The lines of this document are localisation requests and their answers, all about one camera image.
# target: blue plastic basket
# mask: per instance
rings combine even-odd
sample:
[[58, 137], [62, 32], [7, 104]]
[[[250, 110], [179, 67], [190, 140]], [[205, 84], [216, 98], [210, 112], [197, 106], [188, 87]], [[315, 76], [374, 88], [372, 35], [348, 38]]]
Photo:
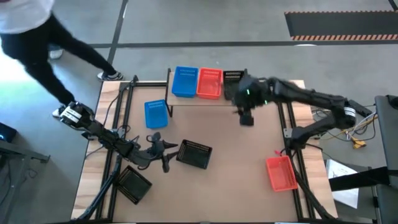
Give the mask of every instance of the blue plastic basket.
[[177, 66], [172, 93], [179, 97], [194, 97], [197, 92], [198, 68]]
[[147, 128], [163, 128], [168, 125], [164, 100], [145, 102], [145, 122]]

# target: black basket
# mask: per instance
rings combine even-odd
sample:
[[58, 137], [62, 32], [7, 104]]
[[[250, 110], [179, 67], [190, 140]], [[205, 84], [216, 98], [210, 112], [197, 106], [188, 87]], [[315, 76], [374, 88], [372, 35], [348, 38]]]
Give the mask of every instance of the black basket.
[[152, 183], [131, 166], [127, 166], [119, 175], [115, 186], [124, 196], [130, 199], [132, 203], [137, 205], [148, 192]]
[[247, 69], [243, 71], [224, 71], [224, 97], [226, 100], [232, 100], [238, 90], [239, 81], [248, 73]]
[[177, 161], [206, 169], [213, 148], [184, 139], [178, 151]]

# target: red basket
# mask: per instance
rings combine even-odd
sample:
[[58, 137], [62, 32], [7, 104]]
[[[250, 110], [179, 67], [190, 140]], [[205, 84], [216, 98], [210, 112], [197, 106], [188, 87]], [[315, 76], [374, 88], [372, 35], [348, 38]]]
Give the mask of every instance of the red basket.
[[217, 100], [221, 95], [223, 71], [214, 68], [200, 68], [197, 95], [200, 98]]
[[297, 189], [296, 178], [288, 156], [269, 158], [266, 164], [274, 191]]

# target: white shirt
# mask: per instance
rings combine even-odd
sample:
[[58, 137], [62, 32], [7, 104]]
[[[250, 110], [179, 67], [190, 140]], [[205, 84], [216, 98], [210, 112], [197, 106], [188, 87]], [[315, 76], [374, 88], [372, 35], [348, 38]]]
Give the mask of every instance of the white shirt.
[[0, 34], [20, 34], [44, 24], [54, 0], [0, 0]]

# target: gray floor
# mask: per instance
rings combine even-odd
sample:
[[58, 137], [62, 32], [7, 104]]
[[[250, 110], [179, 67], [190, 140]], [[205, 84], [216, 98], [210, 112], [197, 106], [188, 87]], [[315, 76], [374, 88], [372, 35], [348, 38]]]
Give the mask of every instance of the gray floor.
[[[122, 0], [58, 0], [55, 13], [78, 38], [110, 44], [121, 4]], [[378, 9], [391, 7], [386, 0], [130, 0], [119, 42], [289, 40], [284, 11]], [[108, 57], [109, 49], [98, 51]], [[307, 88], [370, 105], [376, 95], [397, 94], [396, 58], [396, 45], [117, 49], [113, 64], [127, 80], [135, 74], [141, 80], [165, 80], [166, 69], [177, 65], [248, 68], [252, 75], [303, 79]], [[52, 63], [76, 98], [95, 108], [101, 86], [95, 78], [99, 71], [69, 54]], [[51, 117], [58, 102], [17, 62], [0, 53], [0, 64], [0, 122], [18, 130], [17, 144], [51, 154], [46, 166], [32, 163], [39, 175], [23, 185], [11, 223], [66, 221], [87, 141]], [[341, 161], [383, 166], [378, 125], [376, 131], [376, 138], [363, 149], [354, 150], [351, 143], [335, 139], [321, 145]]]

